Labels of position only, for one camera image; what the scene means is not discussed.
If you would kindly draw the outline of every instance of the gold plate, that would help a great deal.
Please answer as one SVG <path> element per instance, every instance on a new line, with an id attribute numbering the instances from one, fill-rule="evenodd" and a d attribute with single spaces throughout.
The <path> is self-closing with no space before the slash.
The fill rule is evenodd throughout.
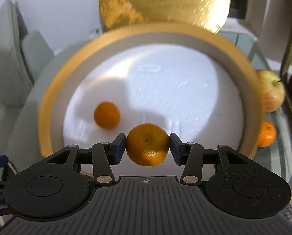
<path id="1" fill-rule="evenodd" d="M 224 25 L 231 0 L 99 0 L 107 29 L 153 22 L 189 23 L 217 33 Z"/>
<path id="2" fill-rule="evenodd" d="M 106 59 L 139 45 L 176 44 L 207 54 L 231 76 L 240 90 L 244 131 L 239 152 L 253 158 L 263 119 L 259 80 L 255 70 L 232 43 L 201 28 L 177 23 L 149 23 L 112 30 L 93 40 L 59 70 L 40 106 L 38 138 L 43 157 L 64 147 L 63 122 L 70 99 L 82 80 Z"/>

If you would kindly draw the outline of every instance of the crosshair marking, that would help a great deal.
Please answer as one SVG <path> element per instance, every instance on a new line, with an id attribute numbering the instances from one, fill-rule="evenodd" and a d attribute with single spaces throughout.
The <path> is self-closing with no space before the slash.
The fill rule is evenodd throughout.
<path id="1" fill-rule="evenodd" d="M 149 184 L 149 183 L 151 183 L 152 181 L 150 180 L 150 179 L 145 179 L 144 180 L 144 183 L 146 183 L 146 184 Z"/>

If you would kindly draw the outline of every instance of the apple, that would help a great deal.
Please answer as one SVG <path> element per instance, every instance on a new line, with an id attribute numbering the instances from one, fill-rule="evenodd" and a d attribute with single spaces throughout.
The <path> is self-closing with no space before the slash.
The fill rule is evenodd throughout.
<path id="1" fill-rule="evenodd" d="M 272 71 L 256 71 L 261 89 L 263 110 L 271 113 L 277 110 L 285 99 L 285 88 L 281 79 Z"/>

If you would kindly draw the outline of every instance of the orange fruit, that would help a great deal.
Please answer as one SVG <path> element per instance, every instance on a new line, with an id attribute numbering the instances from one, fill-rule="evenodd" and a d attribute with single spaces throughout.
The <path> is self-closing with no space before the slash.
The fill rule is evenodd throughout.
<path id="1" fill-rule="evenodd" d="M 120 121 L 120 111 L 117 105 L 112 102 L 101 102 L 95 109 L 94 120 L 100 128 L 111 130 Z"/>
<path id="2" fill-rule="evenodd" d="M 128 157 L 141 166 L 155 166 L 164 161 L 169 150 L 169 136 L 155 124 L 134 127 L 125 142 Z"/>
<path id="3" fill-rule="evenodd" d="M 263 121 L 258 137 L 259 147 L 268 147 L 276 139 L 276 129 L 269 121 Z"/>

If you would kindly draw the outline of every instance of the golden lid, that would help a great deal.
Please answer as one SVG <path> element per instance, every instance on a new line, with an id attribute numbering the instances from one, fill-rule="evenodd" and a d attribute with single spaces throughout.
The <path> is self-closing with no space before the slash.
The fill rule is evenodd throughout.
<path id="1" fill-rule="evenodd" d="M 99 0 L 107 29 L 148 21 L 177 21 L 217 33 L 231 0 Z"/>

